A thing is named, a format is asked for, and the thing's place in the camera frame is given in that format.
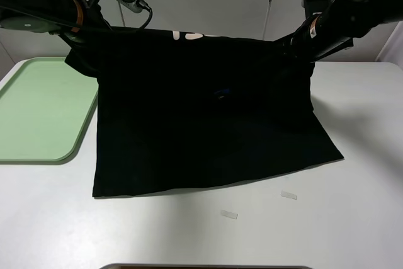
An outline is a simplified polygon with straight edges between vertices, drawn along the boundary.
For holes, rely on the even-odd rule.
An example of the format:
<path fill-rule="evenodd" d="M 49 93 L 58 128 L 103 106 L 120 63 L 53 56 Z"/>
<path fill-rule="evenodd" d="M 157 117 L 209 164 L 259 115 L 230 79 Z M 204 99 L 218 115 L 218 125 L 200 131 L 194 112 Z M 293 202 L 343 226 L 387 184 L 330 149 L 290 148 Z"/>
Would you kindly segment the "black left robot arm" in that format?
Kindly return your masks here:
<path fill-rule="evenodd" d="M 49 33 L 74 42 L 83 34 L 111 29 L 100 7 L 90 7 L 85 0 L 1 0 L 1 28 Z"/>

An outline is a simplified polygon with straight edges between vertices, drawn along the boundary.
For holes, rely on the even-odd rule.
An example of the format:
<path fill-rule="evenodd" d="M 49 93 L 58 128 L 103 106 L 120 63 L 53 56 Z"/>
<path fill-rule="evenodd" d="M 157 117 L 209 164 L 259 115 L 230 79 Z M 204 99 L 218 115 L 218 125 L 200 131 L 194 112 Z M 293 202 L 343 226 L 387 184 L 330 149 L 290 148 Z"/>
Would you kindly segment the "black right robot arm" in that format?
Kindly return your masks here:
<path fill-rule="evenodd" d="M 324 12 L 308 17 L 274 45 L 284 56 L 316 62 L 376 26 L 398 21 L 402 21 L 402 0 L 334 0 Z"/>

